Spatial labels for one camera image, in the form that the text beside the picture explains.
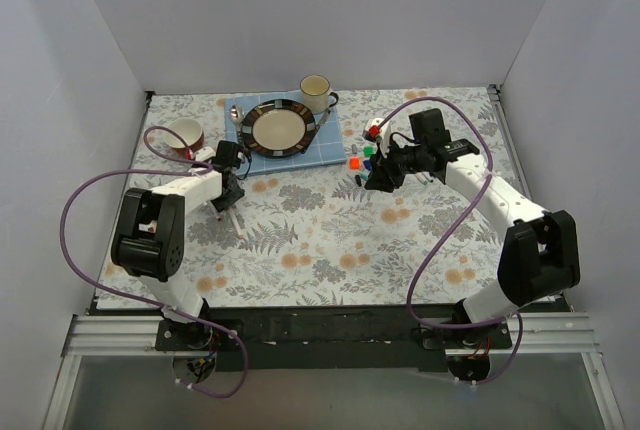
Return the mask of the red white pen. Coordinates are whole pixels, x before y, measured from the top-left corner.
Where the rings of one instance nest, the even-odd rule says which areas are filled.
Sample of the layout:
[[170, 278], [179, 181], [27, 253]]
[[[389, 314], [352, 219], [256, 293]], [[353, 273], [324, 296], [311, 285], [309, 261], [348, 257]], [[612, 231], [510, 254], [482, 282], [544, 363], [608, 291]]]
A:
[[214, 205], [213, 203], [211, 203], [211, 202], [208, 202], [208, 203], [209, 203], [209, 207], [211, 208], [211, 211], [212, 211], [212, 213], [213, 213], [214, 217], [216, 218], [216, 220], [217, 220], [218, 222], [222, 221], [222, 220], [223, 220], [223, 217], [222, 217], [222, 216], [221, 216], [221, 214], [218, 212], [218, 210], [216, 209], [215, 205]]

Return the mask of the pink pen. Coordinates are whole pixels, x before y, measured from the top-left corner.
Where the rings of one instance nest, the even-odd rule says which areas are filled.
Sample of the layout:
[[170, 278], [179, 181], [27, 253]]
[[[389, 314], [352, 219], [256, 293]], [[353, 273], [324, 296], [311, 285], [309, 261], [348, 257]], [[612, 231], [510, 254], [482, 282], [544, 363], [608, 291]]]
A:
[[238, 220], [238, 217], [236, 215], [236, 212], [233, 209], [230, 209], [228, 214], [229, 214], [229, 218], [230, 218], [230, 220], [231, 220], [231, 222], [233, 224], [233, 227], [234, 227], [234, 230], [236, 232], [237, 237], [240, 240], [243, 240], [244, 239], [244, 232], [243, 232], [242, 226], [239, 223], [239, 220]]

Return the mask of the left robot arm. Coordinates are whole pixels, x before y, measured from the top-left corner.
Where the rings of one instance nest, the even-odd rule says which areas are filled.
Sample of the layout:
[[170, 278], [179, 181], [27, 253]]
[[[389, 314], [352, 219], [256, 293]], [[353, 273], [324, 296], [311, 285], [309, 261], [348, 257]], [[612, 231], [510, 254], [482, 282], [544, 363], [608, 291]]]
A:
[[121, 205], [111, 245], [111, 261], [137, 278], [160, 302], [165, 318], [180, 323], [178, 337], [193, 350], [205, 348], [213, 336], [203, 319], [203, 297], [181, 269], [185, 256], [186, 217], [210, 210], [219, 220], [224, 212], [240, 232], [235, 203], [244, 197], [236, 170], [245, 160], [242, 146], [222, 140], [205, 147], [195, 159], [212, 166], [195, 167], [187, 177], [151, 189], [131, 188]]

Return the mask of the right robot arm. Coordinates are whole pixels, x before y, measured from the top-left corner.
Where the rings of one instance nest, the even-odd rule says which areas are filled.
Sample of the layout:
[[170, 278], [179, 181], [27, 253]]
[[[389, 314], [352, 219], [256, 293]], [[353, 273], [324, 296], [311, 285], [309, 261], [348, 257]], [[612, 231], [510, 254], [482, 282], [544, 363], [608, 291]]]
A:
[[407, 175], [427, 173], [465, 197], [502, 243], [495, 280], [461, 300], [444, 326], [460, 345], [479, 345], [500, 318], [578, 285], [577, 231], [569, 213], [546, 210], [497, 176], [474, 144], [452, 139], [440, 110], [413, 114], [410, 124], [407, 146], [394, 142], [383, 119], [365, 125], [364, 138], [377, 146], [366, 189], [391, 193]]

